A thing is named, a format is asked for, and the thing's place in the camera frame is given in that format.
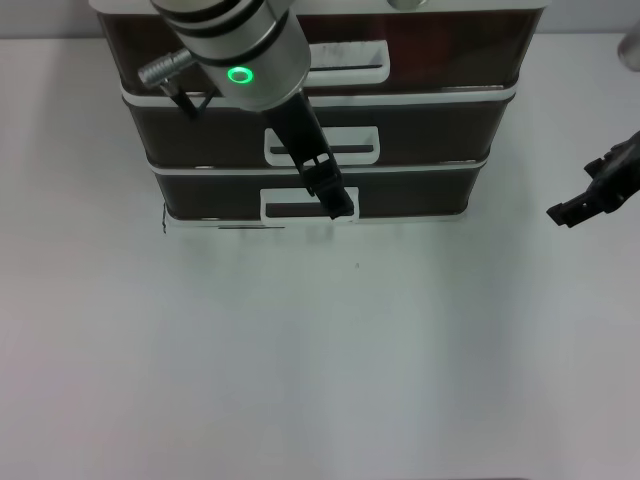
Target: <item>white drawer handle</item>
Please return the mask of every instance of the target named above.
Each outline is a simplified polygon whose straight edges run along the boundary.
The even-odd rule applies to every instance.
[[[311,71],[305,87],[383,83],[391,73],[386,40],[311,45]]]
[[[338,165],[373,165],[380,158],[378,127],[323,128]],[[264,134],[264,158],[272,167],[293,167],[293,160],[270,128]]]
[[[356,223],[360,220],[360,203],[358,189],[349,187],[345,189],[353,200],[353,215],[340,217],[335,220],[326,215],[318,217],[272,217],[268,215],[268,206],[280,205],[320,205],[317,198],[309,196],[304,188],[278,188],[260,191],[260,219],[265,227],[287,227],[290,225],[335,225],[344,223]]]

